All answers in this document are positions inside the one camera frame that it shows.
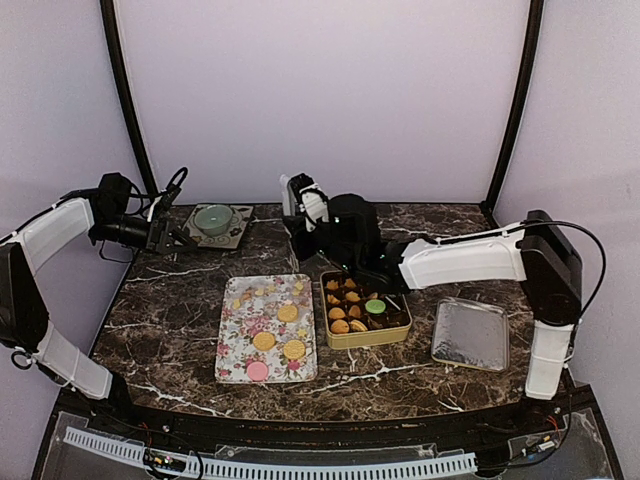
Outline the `black sandwich cookie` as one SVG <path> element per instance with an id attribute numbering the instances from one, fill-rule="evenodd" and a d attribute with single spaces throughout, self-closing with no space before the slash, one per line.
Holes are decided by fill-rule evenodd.
<path id="1" fill-rule="evenodd" d="M 403 308 L 401 307 L 401 305 L 394 299 L 393 296 L 387 296 L 385 297 L 386 301 L 392 305 L 396 310 L 398 311 L 402 311 Z"/>

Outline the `round waffle cookie bottom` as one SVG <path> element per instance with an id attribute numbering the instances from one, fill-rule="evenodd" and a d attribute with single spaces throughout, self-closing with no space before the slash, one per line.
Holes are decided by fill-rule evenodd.
<path id="1" fill-rule="evenodd" d="M 360 320 L 354 319 L 349 322 L 349 328 L 354 333 L 364 333 L 368 331 L 368 327 Z"/>

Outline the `metal serving tongs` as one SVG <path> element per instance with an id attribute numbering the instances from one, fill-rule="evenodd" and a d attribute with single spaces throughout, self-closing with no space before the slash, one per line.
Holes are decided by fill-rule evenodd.
<path id="1" fill-rule="evenodd" d="M 285 217 L 296 216 L 298 214 L 298 203 L 295 198 L 292 180 L 289 176 L 282 174 L 279 178 L 282 194 L 282 210 Z"/>

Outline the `chocolate chip cookie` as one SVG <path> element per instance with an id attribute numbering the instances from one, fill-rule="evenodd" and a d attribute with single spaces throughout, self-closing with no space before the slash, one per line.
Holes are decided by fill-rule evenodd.
<path id="1" fill-rule="evenodd" d="M 350 325 L 347 321 L 338 319 L 331 324 L 330 330 L 333 334 L 336 335 L 347 334 L 350 332 Z"/>

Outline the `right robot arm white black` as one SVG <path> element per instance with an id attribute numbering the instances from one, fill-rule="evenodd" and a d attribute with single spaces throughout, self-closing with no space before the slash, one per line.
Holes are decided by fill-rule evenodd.
<path id="1" fill-rule="evenodd" d="M 374 205 L 361 196 L 328 198 L 312 184 L 283 190 L 284 225 L 300 261 L 320 254 L 359 283 L 381 293 L 485 280 L 522 284 L 534 315 L 527 398 L 510 413 L 521 434 L 549 416 L 576 326 L 589 302 L 582 298 L 582 260 L 561 233 L 565 222 L 542 210 L 506 227 L 409 242 L 382 238 Z"/>

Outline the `green macaron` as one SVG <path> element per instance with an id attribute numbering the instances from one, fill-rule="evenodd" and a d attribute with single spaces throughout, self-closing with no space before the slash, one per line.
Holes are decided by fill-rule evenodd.
<path id="1" fill-rule="evenodd" d="M 370 299 L 365 303 L 365 310 L 369 314 L 380 315 L 387 309 L 386 303 L 381 299 Z"/>

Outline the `brown round cookie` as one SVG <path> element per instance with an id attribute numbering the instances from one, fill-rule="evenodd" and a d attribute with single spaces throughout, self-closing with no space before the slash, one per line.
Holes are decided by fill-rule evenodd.
<path id="1" fill-rule="evenodd" d="M 346 317 L 346 313 L 340 307 L 333 307 L 333 308 L 331 308 L 329 310 L 328 317 L 331 320 L 340 320 L 340 319 L 344 319 Z"/>

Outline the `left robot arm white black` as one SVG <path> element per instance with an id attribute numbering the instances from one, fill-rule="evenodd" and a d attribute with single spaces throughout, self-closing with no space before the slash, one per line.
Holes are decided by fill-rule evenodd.
<path id="1" fill-rule="evenodd" d="M 1 343 L 12 362 L 37 366 L 63 387 L 105 403 L 103 421 L 120 436 L 141 427 L 140 412 L 128 403 L 124 378 L 86 353 L 74 326 L 80 314 L 105 306 L 98 293 L 113 275 L 89 260 L 91 247 L 112 242 L 133 253 L 168 255 L 196 244 L 167 216 L 188 170 L 180 168 L 159 193 L 144 194 L 120 173 L 105 174 L 98 186 L 71 191 L 1 240 Z"/>

